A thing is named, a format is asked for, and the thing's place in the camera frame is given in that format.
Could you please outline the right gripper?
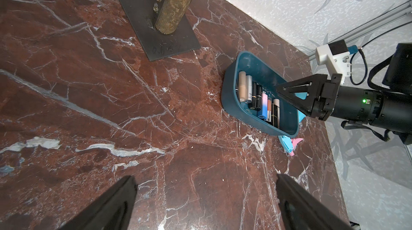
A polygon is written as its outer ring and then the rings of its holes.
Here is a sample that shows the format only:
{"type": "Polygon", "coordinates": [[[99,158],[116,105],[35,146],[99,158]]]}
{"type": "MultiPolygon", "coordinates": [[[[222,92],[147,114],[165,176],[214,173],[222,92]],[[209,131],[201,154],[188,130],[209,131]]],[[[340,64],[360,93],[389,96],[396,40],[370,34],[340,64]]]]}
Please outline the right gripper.
{"type": "Polygon", "coordinates": [[[326,121],[332,114],[341,86],[342,74],[314,74],[276,86],[278,95],[303,114],[326,121]]]}

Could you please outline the silver mascara cap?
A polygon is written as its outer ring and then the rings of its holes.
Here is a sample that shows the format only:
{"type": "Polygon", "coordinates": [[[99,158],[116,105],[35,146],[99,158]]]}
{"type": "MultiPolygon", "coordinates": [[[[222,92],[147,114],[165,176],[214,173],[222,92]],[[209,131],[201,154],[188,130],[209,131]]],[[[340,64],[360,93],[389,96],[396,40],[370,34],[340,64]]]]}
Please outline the silver mascara cap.
{"type": "Polygon", "coordinates": [[[252,96],[253,96],[253,87],[252,87],[252,76],[247,75],[246,76],[246,104],[249,104],[252,102],[252,96]]]}

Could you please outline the black lipstick tube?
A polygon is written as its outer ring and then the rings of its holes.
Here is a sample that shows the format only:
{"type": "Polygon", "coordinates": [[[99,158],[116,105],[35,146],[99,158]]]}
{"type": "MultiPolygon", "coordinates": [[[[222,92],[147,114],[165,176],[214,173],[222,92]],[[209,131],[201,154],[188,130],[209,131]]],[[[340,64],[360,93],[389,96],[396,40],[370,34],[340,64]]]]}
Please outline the black lipstick tube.
{"type": "Polygon", "coordinates": [[[260,111],[262,106],[262,86],[260,84],[256,84],[256,104],[255,110],[260,111]]]}

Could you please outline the teal plastic storage box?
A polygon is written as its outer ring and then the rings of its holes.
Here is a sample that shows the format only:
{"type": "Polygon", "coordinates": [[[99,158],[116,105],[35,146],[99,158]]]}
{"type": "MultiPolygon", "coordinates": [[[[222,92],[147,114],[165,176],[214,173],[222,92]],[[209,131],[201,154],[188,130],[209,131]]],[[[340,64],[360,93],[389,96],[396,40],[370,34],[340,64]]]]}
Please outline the teal plastic storage box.
{"type": "Polygon", "coordinates": [[[277,72],[254,54],[243,51],[226,69],[221,92],[221,102],[224,110],[245,124],[254,127],[271,136],[285,135],[290,138],[297,136],[299,131],[298,110],[284,101],[276,92],[276,86],[286,83],[277,72]],[[236,94],[239,72],[244,71],[252,76],[252,80],[262,85],[263,91],[270,97],[280,100],[280,127],[275,128],[257,117],[257,112],[250,110],[247,104],[240,102],[236,94]]]}

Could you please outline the black gold square lipstick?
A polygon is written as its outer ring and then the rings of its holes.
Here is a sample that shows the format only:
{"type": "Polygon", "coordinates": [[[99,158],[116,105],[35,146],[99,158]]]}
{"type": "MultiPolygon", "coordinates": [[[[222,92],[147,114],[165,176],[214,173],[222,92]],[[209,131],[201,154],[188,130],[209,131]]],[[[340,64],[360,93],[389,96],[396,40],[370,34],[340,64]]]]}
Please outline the black gold square lipstick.
{"type": "Polygon", "coordinates": [[[272,125],[275,128],[279,127],[279,116],[278,116],[278,106],[276,104],[272,104],[271,106],[271,121],[272,125]]]}

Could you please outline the beige lipstick tube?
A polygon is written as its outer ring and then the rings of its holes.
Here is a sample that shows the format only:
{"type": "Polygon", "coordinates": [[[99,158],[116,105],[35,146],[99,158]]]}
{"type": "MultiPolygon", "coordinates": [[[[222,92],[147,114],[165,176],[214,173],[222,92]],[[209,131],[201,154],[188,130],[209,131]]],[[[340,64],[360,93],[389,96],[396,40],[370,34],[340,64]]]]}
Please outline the beige lipstick tube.
{"type": "Polygon", "coordinates": [[[238,93],[239,93],[239,101],[245,102],[247,98],[246,72],[245,71],[240,71],[238,74],[238,93]]]}

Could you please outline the pink blue gradient lipstick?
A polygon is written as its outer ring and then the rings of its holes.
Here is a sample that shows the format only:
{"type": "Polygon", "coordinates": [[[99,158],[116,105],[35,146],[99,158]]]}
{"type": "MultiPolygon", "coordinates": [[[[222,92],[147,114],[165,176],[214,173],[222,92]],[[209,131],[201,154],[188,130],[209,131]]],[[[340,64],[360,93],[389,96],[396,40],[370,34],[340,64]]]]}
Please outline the pink blue gradient lipstick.
{"type": "Polygon", "coordinates": [[[262,95],[261,95],[261,108],[257,112],[257,116],[258,116],[258,118],[260,118],[262,120],[266,120],[267,119],[267,114],[268,114],[268,96],[265,92],[262,92],[262,95]]]}

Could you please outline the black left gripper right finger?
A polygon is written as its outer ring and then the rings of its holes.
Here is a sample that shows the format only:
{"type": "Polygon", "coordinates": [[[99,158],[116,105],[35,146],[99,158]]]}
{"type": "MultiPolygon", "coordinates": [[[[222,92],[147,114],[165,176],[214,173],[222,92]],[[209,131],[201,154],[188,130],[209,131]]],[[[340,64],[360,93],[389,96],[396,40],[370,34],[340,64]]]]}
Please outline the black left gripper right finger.
{"type": "Polygon", "coordinates": [[[349,230],[351,227],[332,213],[286,174],[279,174],[276,192],[287,230],[349,230]]]}

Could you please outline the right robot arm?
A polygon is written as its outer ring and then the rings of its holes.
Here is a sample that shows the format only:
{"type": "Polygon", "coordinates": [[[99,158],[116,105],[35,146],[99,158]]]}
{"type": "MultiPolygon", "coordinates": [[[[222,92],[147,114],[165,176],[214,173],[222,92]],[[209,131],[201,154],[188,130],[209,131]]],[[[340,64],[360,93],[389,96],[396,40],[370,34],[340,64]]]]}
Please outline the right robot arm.
{"type": "Polygon", "coordinates": [[[278,95],[309,117],[321,121],[342,119],[346,130],[373,127],[384,142],[389,133],[399,136],[405,145],[412,143],[412,45],[399,43],[395,53],[375,66],[369,74],[369,89],[340,84],[342,75],[314,74],[276,87],[278,95]]]}

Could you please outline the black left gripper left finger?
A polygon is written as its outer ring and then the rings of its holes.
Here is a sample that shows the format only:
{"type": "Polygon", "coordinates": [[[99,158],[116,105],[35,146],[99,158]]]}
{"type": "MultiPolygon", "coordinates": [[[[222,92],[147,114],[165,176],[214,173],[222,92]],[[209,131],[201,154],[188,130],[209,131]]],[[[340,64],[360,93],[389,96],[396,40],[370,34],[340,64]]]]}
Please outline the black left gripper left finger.
{"type": "Polygon", "coordinates": [[[131,175],[124,176],[62,230],[126,230],[136,200],[138,185],[131,175]]]}

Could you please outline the black silver mascara tube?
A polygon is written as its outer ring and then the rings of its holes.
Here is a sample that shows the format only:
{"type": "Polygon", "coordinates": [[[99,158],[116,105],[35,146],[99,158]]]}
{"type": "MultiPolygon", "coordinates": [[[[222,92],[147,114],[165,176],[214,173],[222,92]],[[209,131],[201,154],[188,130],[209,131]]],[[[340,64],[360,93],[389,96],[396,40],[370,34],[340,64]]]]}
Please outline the black silver mascara tube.
{"type": "Polygon", "coordinates": [[[249,108],[251,110],[256,110],[256,91],[257,91],[256,82],[252,81],[252,102],[249,105],[249,108]]]}

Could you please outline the rose gold lipstick tube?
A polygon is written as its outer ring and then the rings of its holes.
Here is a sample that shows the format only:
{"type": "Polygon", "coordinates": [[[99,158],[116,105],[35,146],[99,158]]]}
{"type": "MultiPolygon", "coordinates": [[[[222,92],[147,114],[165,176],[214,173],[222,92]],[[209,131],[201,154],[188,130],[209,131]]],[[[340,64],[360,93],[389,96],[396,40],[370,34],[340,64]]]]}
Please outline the rose gold lipstick tube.
{"type": "Polygon", "coordinates": [[[272,99],[268,98],[267,99],[267,119],[266,121],[273,125],[273,116],[272,116],[272,99]]]}

